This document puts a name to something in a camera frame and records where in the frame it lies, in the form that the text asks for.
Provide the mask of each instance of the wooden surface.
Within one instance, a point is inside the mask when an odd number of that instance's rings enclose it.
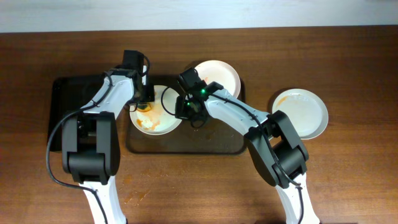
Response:
[[[323,223],[398,222],[398,27],[0,34],[0,223],[91,223],[82,191],[52,182],[45,146],[52,82],[144,52],[151,74],[178,74],[217,59],[246,84],[247,103],[267,110],[273,94],[304,88],[326,104],[329,125],[305,141],[308,189]],[[118,118],[116,185],[129,223],[278,223],[274,188],[240,156],[135,155]],[[51,155],[55,175],[60,154]]]

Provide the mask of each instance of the plate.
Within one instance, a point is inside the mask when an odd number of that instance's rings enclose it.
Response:
[[[241,91],[241,80],[232,66],[219,60],[209,60],[200,63],[195,69],[198,71],[199,77],[207,84],[218,82],[235,98],[238,97]]]
[[[168,114],[160,103],[160,97],[165,89],[166,86],[163,85],[154,86],[155,101],[149,103],[151,110],[146,112],[140,112],[138,110],[130,112],[131,122],[143,133],[151,135],[166,134],[173,131],[181,123],[181,119],[177,119]],[[171,113],[175,111],[177,97],[178,93],[171,88],[164,93],[164,106]],[[135,107],[135,105],[130,106],[130,111],[133,111]]]
[[[289,117],[301,139],[319,136],[328,125],[329,115],[325,104],[308,90],[284,91],[272,105],[272,112],[277,110]]]

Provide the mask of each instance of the wooden table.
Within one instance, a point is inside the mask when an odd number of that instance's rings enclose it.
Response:
[[[309,27],[0,34],[0,223],[91,223],[82,191],[52,182],[45,146],[52,82],[99,73],[124,49],[144,52],[151,74],[178,74],[217,59],[246,84],[247,103],[267,111],[283,88],[317,94],[329,125],[305,141],[308,189],[323,223],[398,222],[398,27]],[[116,185],[130,223],[279,223],[275,189],[240,156],[136,155],[118,118]],[[55,175],[60,154],[52,153]]]

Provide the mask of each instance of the white plate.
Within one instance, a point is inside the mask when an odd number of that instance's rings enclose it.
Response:
[[[198,71],[199,77],[207,84],[218,82],[235,98],[239,96],[241,81],[232,66],[219,60],[209,60],[200,63],[195,69]]]
[[[130,112],[130,119],[133,125],[143,133],[151,135],[166,134],[173,131],[182,120],[169,115],[160,103],[160,97],[166,86],[156,85],[154,89],[155,101],[149,103],[152,109],[147,112]],[[169,88],[164,93],[163,104],[171,113],[175,111],[177,97],[178,93],[172,88]],[[130,106],[130,111],[133,111],[135,107],[135,105]]]
[[[328,125],[329,115],[325,104],[308,90],[284,91],[272,105],[272,112],[277,110],[289,117],[301,139],[317,137]]]

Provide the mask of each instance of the white wall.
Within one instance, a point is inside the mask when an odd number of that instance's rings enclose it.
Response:
[[[398,0],[0,0],[0,32],[398,24]]]

